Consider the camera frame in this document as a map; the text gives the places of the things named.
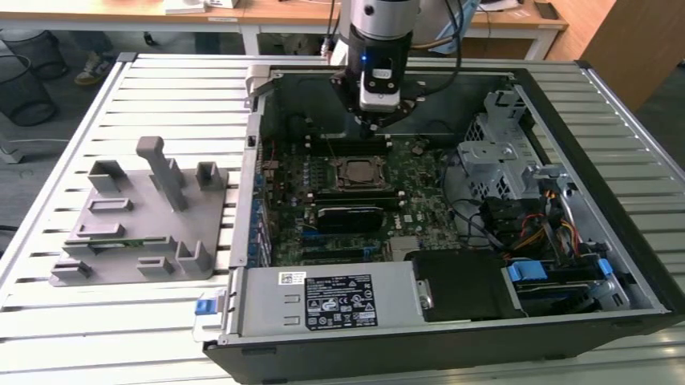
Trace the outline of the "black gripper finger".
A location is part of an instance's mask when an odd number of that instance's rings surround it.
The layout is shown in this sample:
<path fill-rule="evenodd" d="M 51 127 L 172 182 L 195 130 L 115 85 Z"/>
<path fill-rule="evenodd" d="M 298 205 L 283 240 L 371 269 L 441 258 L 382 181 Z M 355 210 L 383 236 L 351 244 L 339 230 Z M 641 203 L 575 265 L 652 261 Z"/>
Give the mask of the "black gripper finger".
<path fill-rule="evenodd" d="M 373 132 L 391 126 L 413 114 L 418 103 L 423 100 L 425 91 L 425 81 L 410 81 L 405 82 L 393 94 L 373 94 L 375 98 L 375 109 L 370 118 Z"/>
<path fill-rule="evenodd" d="M 369 116 L 359 104 L 359 81 L 346 71 L 336 71 L 330 77 L 330 84 L 344 109 L 354 114 L 355 121 L 359 124 L 359 130 L 362 132 L 370 132 Z"/>

